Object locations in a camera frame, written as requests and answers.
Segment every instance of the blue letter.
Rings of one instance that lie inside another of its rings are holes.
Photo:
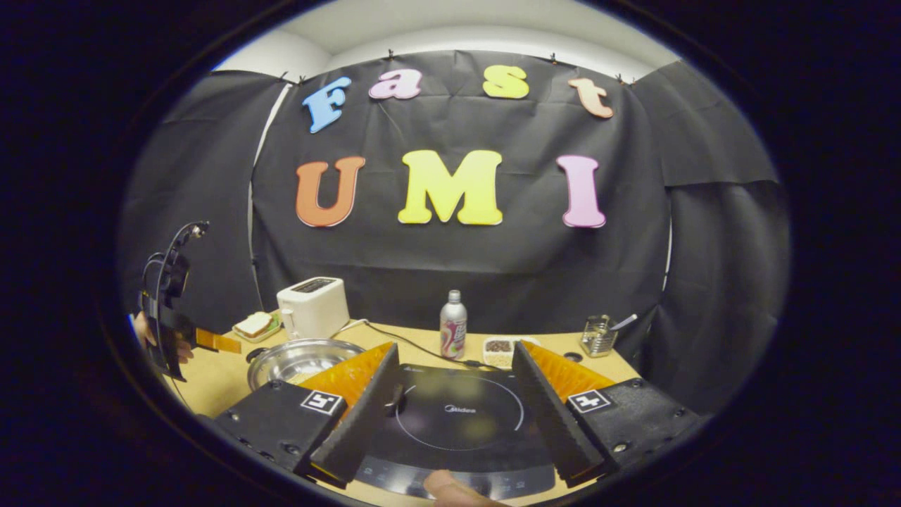
[[[310,116],[313,117],[313,124],[310,125],[310,134],[316,134],[341,117],[341,111],[332,109],[332,104],[336,106],[344,104],[344,92],[340,88],[345,88],[349,85],[350,78],[337,78],[304,99],[302,104],[310,108]]]

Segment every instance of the foam letter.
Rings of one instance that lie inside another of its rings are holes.
[[[337,226],[353,209],[357,193],[357,171],[363,167],[363,157],[345,157],[335,162],[341,173],[338,180],[338,198],[332,207],[319,207],[319,182],[329,168],[327,162],[309,162],[297,168],[297,218],[310,227]]]
[[[454,171],[448,172],[437,152],[409,152],[402,159],[410,166],[410,182],[406,189],[406,207],[397,214],[404,224],[427,224],[432,212],[425,207],[425,196],[442,222],[453,216],[460,198],[466,195],[463,209],[457,214],[461,224],[496,226],[504,214],[497,209],[495,173],[501,154],[484,150],[469,152]]]
[[[316,134],[341,117],[341,110],[332,109],[332,105],[341,106],[344,104],[345,96],[341,88],[348,86],[350,86],[350,78],[337,78],[304,99],[304,102],[301,104],[310,108],[310,116],[313,117],[313,124],[310,125],[310,134]]]
[[[419,70],[400,69],[386,72],[378,77],[380,83],[376,83],[369,89],[372,98],[413,98],[422,91],[419,89],[419,81],[423,73]]]
[[[600,227],[606,223],[604,214],[597,209],[594,173],[597,161],[578,155],[557,157],[557,163],[566,173],[569,187],[569,210],[563,214],[563,223],[570,227]]]
[[[529,95],[525,71],[519,67],[492,65],[485,69],[485,79],[482,88],[489,97],[523,98]]]
[[[567,81],[571,87],[578,90],[578,99],[589,113],[602,118],[614,115],[614,110],[601,104],[600,97],[606,97],[607,92],[603,88],[595,86],[595,82],[589,78],[570,79]]]

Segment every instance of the ceiling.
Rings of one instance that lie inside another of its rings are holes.
[[[653,39],[574,0],[335,0],[279,30],[336,55],[370,41],[428,28],[502,25],[592,42],[653,68],[678,59]]]

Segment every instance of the letter m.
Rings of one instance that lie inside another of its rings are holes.
[[[452,176],[437,152],[409,152],[402,160],[410,167],[406,207],[397,214],[402,223],[427,224],[432,219],[432,212],[425,207],[426,195],[442,222],[451,219],[460,199],[466,196],[463,208],[457,214],[461,224],[496,226],[501,223],[504,214],[497,209],[495,198],[495,174],[501,163],[500,153],[469,152]]]

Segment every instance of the screw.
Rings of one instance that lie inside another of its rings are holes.
[[[282,448],[290,455],[300,456],[300,447],[294,444],[282,444]]]

